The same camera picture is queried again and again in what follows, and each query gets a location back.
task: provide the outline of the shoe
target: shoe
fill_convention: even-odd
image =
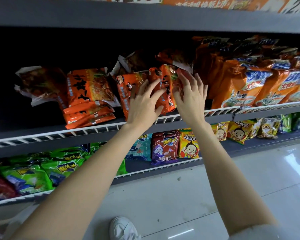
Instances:
[[[123,216],[114,218],[109,226],[110,240],[140,240],[133,223]]]

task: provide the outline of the price number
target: price number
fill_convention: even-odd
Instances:
[[[162,2],[162,0],[111,0],[111,1],[116,3],[146,3],[146,4]]]
[[[282,9],[281,13],[300,14],[300,0],[290,0]]]

